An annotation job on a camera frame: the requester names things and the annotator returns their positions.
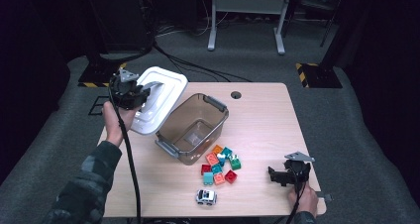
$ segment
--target human hand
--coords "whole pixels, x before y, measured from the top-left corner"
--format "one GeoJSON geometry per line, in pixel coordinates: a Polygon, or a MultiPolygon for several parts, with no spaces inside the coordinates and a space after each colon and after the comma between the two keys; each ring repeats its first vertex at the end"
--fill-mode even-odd
{"type": "MultiPolygon", "coordinates": [[[[136,112],[139,109],[133,110],[125,110],[122,108],[118,108],[120,112],[121,119],[124,121],[124,125],[126,130],[130,130],[136,112]]],[[[102,108],[103,118],[105,120],[105,129],[107,132],[106,141],[114,144],[117,147],[120,147],[121,143],[123,142],[123,132],[121,131],[120,123],[118,122],[117,114],[115,113],[115,109],[112,106],[110,101],[106,101],[102,108]]]]}
{"type": "MultiPolygon", "coordinates": [[[[299,206],[297,207],[296,213],[301,212],[301,211],[307,211],[307,212],[310,212],[314,217],[316,217],[318,196],[316,195],[315,190],[311,186],[309,186],[309,182],[303,183],[302,189],[303,189],[303,193],[299,199],[299,206]]],[[[290,189],[287,197],[288,197],[290,207],[293,208],[294,204],[296,203],[296,198],[297,198],[294,187],[290,189]]]]}

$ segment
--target white toy car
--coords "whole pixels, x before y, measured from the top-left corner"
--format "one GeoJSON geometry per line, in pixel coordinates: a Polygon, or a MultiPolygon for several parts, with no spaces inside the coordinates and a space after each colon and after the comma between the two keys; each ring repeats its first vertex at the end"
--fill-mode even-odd
{"type": "Polygon", "coordinates": [[[217,194],[215,191],[200,189],[197,191],[195,200],[198,204],[203,205],[204,203],[208,206],[216,204],[217,194]]]}

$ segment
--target black cable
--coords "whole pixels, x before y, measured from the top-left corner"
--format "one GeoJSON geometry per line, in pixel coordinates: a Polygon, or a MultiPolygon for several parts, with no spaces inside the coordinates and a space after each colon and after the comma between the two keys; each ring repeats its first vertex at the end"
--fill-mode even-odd
{"type": "Polygon", "coordinates": [[[303,186],[300,187],[300,189],[302,189],[302,191],[300,192],[300,195],[299,195],[300,190],[298,188],[299,182],[298,182],[298,178],[297,178],[297,175],[296,175],[296,171],[293,169],[293,166],[291,166],[290,168],[291,168],[291,170],[294,174],[294,179],[295,179],[295,184],[294,184],[294,189],[295,190],[294,191],[296,192],[296,202],[294,203],[293,209],[292,209],[290,215],[287,218],[286,224],[290,224],[291,220],[293,219],[294,215],[296,214],[297,207],[299,206],[300,197],[303,195],[303,191],[305,190],[305,187],[306,187],[306,182],[304,182],[303,186]]]}
{"type": "Polygon", "coordinates": [[[228,81],[228,82],[231,82],[231,80],[230,80],[229,78],[227,78],[226,76],[224,76],[224,75],[228,75],[228,76],[232,76],[232,77],[237,77],[237,78],[240,78],[240,79],[242,79],[242,80],[244,80],[244,81],[247,81],[247,82],[252,82],[251,80],[249,80],[249,79],[247,79],[247,78],[240,77],[240,76],[237,76],[237,75],[235,75],[235,74],[231,74],[231,73],[227,73],[227,72],[222,72],[222,71],[218,71],[218,70],[214,70],[214,69],[206,68],[206,67],[200,66],[200,65],[198,65],[198,64],[195,64],[195,63],[192,63],[192,62],[188,62],[188,61],[183,60],[183,59],[181,59],[181,58],[178,58],[178,57],[172,56],[172,55],[170,55],[170,54],[166,53],[166,52],[165,52],[165,51],[164,51],[161,47],[159,47],[159,46],[158,46],[158,43],[156,43],[156,42],[154,43],[154,48],[155,48],[158,52],[160,52],[161,54],[163,54],[164,56],[166,56],[167,58],[169,58],[170,60],[174,60],[174,61],[176,61],[176,62],[179,62],[179,63],[185,64],[185,65],[188,65],[188,66],[191,66],[191,67],[195,67],[195,68],[199,68],[199,69],[202,69],[202,70],[205,70],[205,71],[211,72],[211,73],[213,73],[213,74],[216,74],[216,75],[218,75],[218,76],[220,76],[220,77],[222,77],[222,78],[226,79],[226,81],[228,81]]]}
{"type": "Polygon", "coordinates": [[[172,58],[168,58],[172,63],[173,63],[173,66],[175,66],[178,70],[179,70],[179,72],[181,73],[181,74],[183,74],[183,72],[182,72],[182,70],[181,70],[181,68],[182,69],[185,69],[185,70],[188,70],[188,71],[194,71],[194,72],[199,72],[199,73],[203,73],[203,74],[206,74],[206,75],[208,75],[208,76],[210,76],[210,77],[213,77],[217,82],[219,82],[219,79],[217,79],[217,77],[215,77],[215,76],[213,76],[213,75],[211,75],[210,73],[206,73],[206,72],[203,72],[203,71],[198,71],[198,70],[194,70],[194,69],[190,69],[190,68],[186,68],[186,67],[183,67],[183,66],[181,66],[181,65],[179,65],[179,64],[177,64],[175,61],[173,61],[173,59],[172,58]]]}
{"type": "Polygon", "coordinates": [[[122,57],[122,58],[104,58],[101,56],[101,59],[105,60],[105,61],[109,61],[109,62],[115,62],[115,63],[125,63],[127,61],[139,58],[141,56],[146,55],[147,53],[149,53],[152,49],[140,49],[140,51],[132,56],[126,56],[126,57],[122,57]]]}
{"type": "Polygon", "coordinates": [[[110,86],[108,86],[109,99],[111,101],[112,106],[114,107],[115,113],[117,114],[118,123],[120,124],[121,132],[123,133],[124,142],[126,143],[127,156],[128,156],[128,160],[129,160],[130,171],[131,171],[131,175],[132,175],[132,179],[133,179],[134,190],[136,192],[137,223],[140,224],[141,223],[141,213],[140,213],[141,200],[140,200],[139,183],[137,181],[136,169],[135,169],[134,162],[133,162],[133,153],[132,153],[132,150],[131,150],[130,139],[129,139],[129,135],[127,133],[126,125],[124,124],[124,121],[121,118],[120,111],[118,110],[118,106],[115,105],[114,99],[112,98],[111,83],[112,83],[112,81],[110,82],[110,86]]]}

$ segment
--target black chair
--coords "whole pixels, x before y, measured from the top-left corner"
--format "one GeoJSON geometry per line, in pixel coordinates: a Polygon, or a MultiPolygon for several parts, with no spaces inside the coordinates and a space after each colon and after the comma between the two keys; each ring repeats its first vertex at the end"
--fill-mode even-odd
{"type": "Polygon", "coordinates": [[[288,20],[285,27],[283,27],[283,37],[285,38],[286,36],[290,22],[293,19],[295,9],[299,7],[306,11],[311,11],[325,15],[326,18],[328,18],[326,24],[327,29],[325,31],[324,38],[322,39],[320,46],[322,48],[324,46],[325,40],[327,39],[328,33],[330,32],[331,25],[333,24],[336,18],[337,9],[339,8],[341,2],[342,0],[328,0],[327,2],[323,2],[322,0],[296,0],[294,4],[293,2],[291,2],[292,7],[290,8],[290,12],[288,13],[288,20]]]}

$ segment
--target bin handle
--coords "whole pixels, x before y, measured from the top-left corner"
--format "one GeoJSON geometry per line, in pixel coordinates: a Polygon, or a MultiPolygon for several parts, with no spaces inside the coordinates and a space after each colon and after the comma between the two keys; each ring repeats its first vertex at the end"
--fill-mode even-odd
{"type": "Polygon", "coordinates": [[[172,157],[174,157],[174,158],[179,157],[179,153],[176,151],[176,149],[173,148],[173,146],[171,144],[168,144],[165,141],[161,141],[161,140],[155,140],[155,143],[158,146],[160,146],[162,149],[164,149],[172,157]]]}
{"type": "Polygon", "coordinates": [[[204,101],[210,103],[211,105],[215,106],[219,111],[223,112],[226,110],[226,105],[221,101],[217,100],[212,96],[204,96],[204,101]]]}

